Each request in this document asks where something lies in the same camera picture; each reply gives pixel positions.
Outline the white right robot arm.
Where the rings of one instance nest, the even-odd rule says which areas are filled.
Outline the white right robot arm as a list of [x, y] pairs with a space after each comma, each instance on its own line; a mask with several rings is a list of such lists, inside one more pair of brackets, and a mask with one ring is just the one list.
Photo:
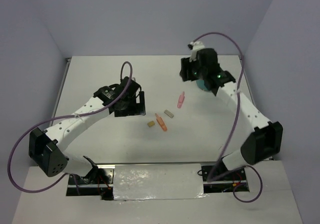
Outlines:
[[182, 80], [202, 80], [208, 91], [235, 112], [235, 121], [243, 118], [248, 130], [244, 142], [233, 152], [226, 155], [227, 147], [223, 145], [208, 178], [215, 180], [219, 176], [223, 180], [228, 180], [234, 175], [235, 169], [247, 165], [253, 166], [278, 154], [283, 137], [281, 123], [272, 122], [263, 115], [240, 91], [238, 80], [221, 68], [214, 49], [205, 48], [203, 45], [189, 47], [190, 57], [181, 59], [179, 74]]

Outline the orange correction tape dispenser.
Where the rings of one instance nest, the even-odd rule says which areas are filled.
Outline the orange correction tape dispenser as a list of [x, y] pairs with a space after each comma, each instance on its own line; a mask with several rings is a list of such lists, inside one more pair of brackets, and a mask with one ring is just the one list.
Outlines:
[[163, 121], [162, 117], [160, 115], [158, 115], [157, 113], [155, 113], [155, 117], [156, 117], [156, 120], [157, 120], [158, 124], [162, 128], [162, 130], [163, 131], [167, 131], [168, 128], [167, 128], [165, 122]]

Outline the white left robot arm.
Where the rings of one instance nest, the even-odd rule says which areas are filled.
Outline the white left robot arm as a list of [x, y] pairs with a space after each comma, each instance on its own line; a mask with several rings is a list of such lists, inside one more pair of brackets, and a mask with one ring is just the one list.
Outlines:
[[48, 177], [64, 172], [78, 175], [91, 184], [100, 172], [96, 163], [85, 155], [64, 154], [64, 151], [80, 134], [108, 115], [145, 115], [145, 108], [142, 87], [126, 76], [119, 84], [99, 88], [71, 118], [44, 131], [33, 129], [29, 134], [29, 156]]

